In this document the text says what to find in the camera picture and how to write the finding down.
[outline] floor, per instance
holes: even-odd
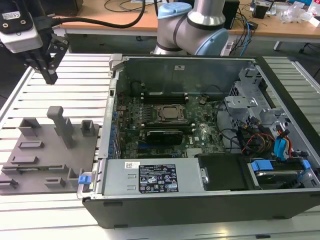
[[[143,36],[103,36],[71,34],[70,42],[73,53],[124,53],[148,55],[156,45],[155,37]],[[280,51],[274,51],[275,42],[253,41],[248,46],[245,56],[279,56],[290,57],[298,61],[312,76],[320,68],[320,45],[306,47],[304,53],[299,49],[304,43],[286,42]],[[6,102],[26,68],[15,55],[0,48],[0,108]],[[315,78],[320,83],[320,73]]]

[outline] wooden desk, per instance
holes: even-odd
[[[90,18],[109,23],[127,24],[135,20],[139,13],[137,12],[111,12],[104,8],[106,0],[83,0],[83,7],[78,16]],[[119,3],[124,0],[112,0],[108,8],[120,10]],[[240,0],[240,8],[251,0]],[[139,6],[138,3],[126,3],[127,8]],[[63,34],[102,34],[102,35],[132,35],[132,36],[156,36],[157,35],[157,17],[153,5],[147,6],[142,19],[133,27],[127,29],[110,28],[101,25],[95,25],[85,22],[68,22],[64,23],[56,32]],[[249,19],[252,12],[245,9],[242,13]],[[251,21],[259,24],[255,31],[254,38],[268,41],[283,42],[320,42],[320,28],[316,28],[309,22],[302,23],[285,23],[282,24],[277,16],[266,16],[264,19],[251,18]],[[232,39],[241,35],[243,26],[240,21],[236,20],[233,28],[229,30]]]

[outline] black box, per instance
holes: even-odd
[[[61,16],[77,16],[84,3],[83,0],[40,0],[45,14]]]
[[[174,1],[188,3],[192,7],[194,7],[194,4],[195,4],[195,0],[174,0]],[[239,4],[240,4],[239,0],[225,0],[224,7],[222,10],[223,15],[225,16],[225,22],[223,26],[225,29],[232,28]]]
[[[268,6],[255,5],[252,13],[252,17],[255,19],[264,19],[266,12],[268,11]]]

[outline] blue cable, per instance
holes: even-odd
[[[248,40],[249,40],[249,31],[250,31],[250,26],[249,26],[249,23],[248,23],[248,21],[247,21],[247,20],[245,20],[245,19],[244,19],[244,21],[245,21],[245,23],[246,23],[246,26],[247,26],[248,30],[247,30],[247,35],[246,35],[246,38],[245,38],[244,47],[243,47],[243,49],[242,49],[242,52],[240,53],[240,56],[242,56],[242,55],[244,54],[245,50],[247,49],[247,46],[248,46]]]

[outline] cable bundle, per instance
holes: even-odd
[[[237,16],[236,19],[240,20],[242,25],[243,25],[243,32],[242,35],[240,36],[239,39],[237,39],[237,41],[234,44],[234,47],[232,48],[231,53],[233,53],[233,55],[236,54],[236,50],[239,48],[242,48],[242,51],[240,53],[240,56],[242,56],[248,45],[251,43],[252,37],[255,34],[255,30],[252,30],[249,26],[248,20],[246,18],[246,16],[244,16],[240,10],[240,8],[238,7],[239,12],[237,12],[237,14],[239,14],[239,17]]]

